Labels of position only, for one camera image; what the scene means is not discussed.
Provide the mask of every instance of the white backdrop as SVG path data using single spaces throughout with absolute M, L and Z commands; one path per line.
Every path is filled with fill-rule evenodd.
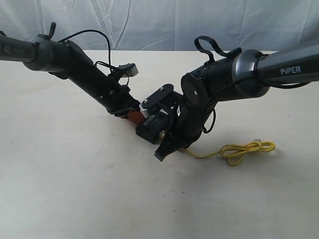
M 0 0 L 0 29 L 31 39 L 57 22 L 55 39 L 93 28 L 117 50 L 194 50 L 199 35 L 235 47 L 280 50 L 319 36 L 319 0 Z M 94 33 L 84 49 L 106 49 Z

